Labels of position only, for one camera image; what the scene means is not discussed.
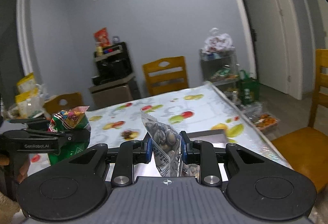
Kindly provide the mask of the person left hand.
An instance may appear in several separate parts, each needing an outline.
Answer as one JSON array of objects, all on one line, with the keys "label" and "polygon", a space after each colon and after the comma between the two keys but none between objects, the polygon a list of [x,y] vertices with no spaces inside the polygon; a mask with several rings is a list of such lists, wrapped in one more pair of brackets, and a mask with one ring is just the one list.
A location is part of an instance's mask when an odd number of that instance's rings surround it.
[{"label": "person left hand", "polygon": [[30,164],[31,164],[30,159],[27,158],[24,161],[24,164],[22,165],[22,167],[19,169],[19,173],[17,176],[18,183],[21,183],[23,180],[25,180],[28,177],[28,170],[29,170]]}]

